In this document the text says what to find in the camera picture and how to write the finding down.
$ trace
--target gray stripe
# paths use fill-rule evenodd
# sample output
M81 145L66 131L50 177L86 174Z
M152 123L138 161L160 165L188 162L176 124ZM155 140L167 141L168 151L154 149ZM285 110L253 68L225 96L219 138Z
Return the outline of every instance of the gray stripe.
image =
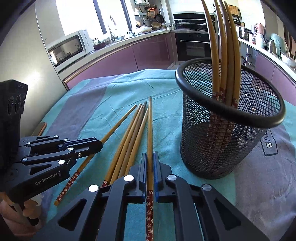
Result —
M105 95L107 86L119 75L92 79L68 98L46 135L74 140L93 115Z

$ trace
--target purple cabinet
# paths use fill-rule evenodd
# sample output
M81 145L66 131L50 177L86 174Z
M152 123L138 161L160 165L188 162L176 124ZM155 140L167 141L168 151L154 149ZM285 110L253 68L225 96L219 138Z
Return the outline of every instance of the purple cabinet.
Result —
M265 77L268 81L272 80L275 65L273 62L258 53L255 71Z
M132 47L127 47L90 66L70 80L67 85L71 89L82 80L117 74L129 74L135 71L138 71L138 68L133 50Z
M169 56L167 36L160 34L132 44L138 70L167 69L173 62Z
M294 80L275 67L271 83L280 92L284 100L296 106L296 83Z

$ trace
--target oven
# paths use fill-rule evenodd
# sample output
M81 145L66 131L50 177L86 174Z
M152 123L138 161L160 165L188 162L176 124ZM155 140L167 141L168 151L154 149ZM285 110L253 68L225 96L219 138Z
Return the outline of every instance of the oven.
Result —
M194 58L210 58L210 38L207 32L175 32L178 61L187 61Z

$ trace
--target mesh pen holder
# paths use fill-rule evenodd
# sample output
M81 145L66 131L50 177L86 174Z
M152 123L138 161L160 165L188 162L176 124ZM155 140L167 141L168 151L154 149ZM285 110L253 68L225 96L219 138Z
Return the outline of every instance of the mesh pen holder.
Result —
M243 65L237 109L211 98L212 76L211 58L186 61L176 70L183 91L181 157L191 172L206 179L228 175L286 112L276 88Z

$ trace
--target microwave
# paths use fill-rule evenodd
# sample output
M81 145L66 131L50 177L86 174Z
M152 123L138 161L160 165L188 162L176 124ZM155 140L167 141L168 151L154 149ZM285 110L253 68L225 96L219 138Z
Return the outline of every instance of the microwave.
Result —
M52 64L59 72L74 61L94 51L94 42L85 29L46 45L46 49Z

